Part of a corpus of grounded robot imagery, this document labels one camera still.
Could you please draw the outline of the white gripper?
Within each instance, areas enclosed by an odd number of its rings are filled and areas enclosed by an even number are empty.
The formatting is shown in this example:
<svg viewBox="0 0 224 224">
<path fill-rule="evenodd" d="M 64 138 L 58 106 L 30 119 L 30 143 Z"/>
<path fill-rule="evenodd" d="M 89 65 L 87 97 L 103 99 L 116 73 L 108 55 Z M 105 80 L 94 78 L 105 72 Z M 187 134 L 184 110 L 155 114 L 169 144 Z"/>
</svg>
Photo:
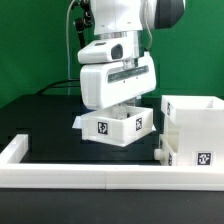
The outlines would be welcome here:
<svg viewBox="0 0 224 224">
<path fill-rule="evenodd" d="M 107 108 L 145 93 L 156 87 L 154 62 L 148 52 L 138 66 L 125 69 L 122 62 L 85 65 L 80 72 L 81 95 L 91 110 Z"/>
</svg>

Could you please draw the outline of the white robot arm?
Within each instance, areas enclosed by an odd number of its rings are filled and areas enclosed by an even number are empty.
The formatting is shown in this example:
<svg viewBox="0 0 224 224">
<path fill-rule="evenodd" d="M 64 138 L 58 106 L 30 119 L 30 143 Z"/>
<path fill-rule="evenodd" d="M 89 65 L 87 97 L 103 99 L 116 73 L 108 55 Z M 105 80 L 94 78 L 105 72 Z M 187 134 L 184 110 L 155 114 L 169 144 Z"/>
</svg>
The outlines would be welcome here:
<svg viewBox="0 0 224 224">
<path fill-rule="evenodd" d="M 84 105 L 99 110 L 154 90 L 142 32 L 171 28 L 184 11 L 185 0 L 90 0 L 97 39 L 78 52 Z"/>
</svg>

